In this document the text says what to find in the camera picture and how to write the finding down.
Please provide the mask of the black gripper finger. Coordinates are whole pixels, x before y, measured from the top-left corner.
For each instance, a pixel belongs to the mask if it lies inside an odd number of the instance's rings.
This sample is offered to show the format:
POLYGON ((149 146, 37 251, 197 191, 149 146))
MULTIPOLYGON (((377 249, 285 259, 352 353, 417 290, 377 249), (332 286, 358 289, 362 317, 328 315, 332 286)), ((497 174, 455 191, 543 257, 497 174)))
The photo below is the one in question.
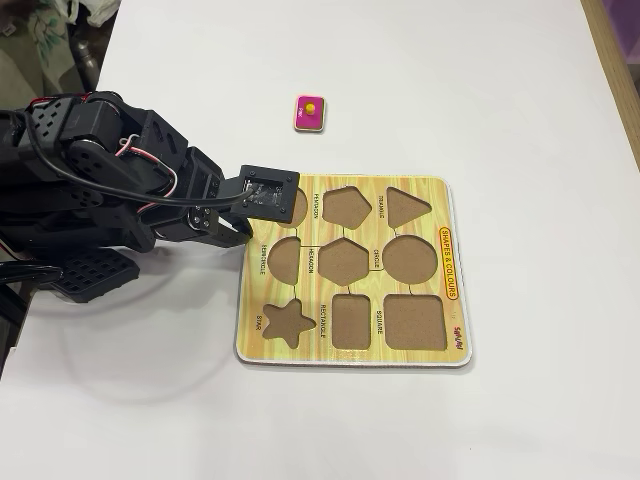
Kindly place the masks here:
POLYGON ((213 246, 241 246, 249 241, 249 235, 231 227, 219 224, 217 231, 207 237, 207 243, 213 246))
POLYGON ((230 228, 234 229, 236 232, 239 232, 246 236, 253 235, 253 229, 249 220, 242 215, 236 215, 231 211, 225 211, 219 213, 219 218, 223 220, 226 224, 229 225, 230 228))

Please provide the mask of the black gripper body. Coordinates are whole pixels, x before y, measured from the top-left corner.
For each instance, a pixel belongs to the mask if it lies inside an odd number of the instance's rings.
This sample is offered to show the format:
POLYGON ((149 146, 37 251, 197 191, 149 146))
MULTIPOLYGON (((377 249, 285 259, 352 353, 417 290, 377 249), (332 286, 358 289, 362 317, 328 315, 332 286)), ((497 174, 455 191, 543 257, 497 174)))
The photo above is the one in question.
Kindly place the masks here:
MULTIPOLYGON (((185 166, 179 172, 178 196, 199 202, 214 199, 224 179, 221 168, 197 147, 188 147, 185 166)), ((219 240, 219 213, 216 207, 183 207, 169 229, 170 240, 219 240)))

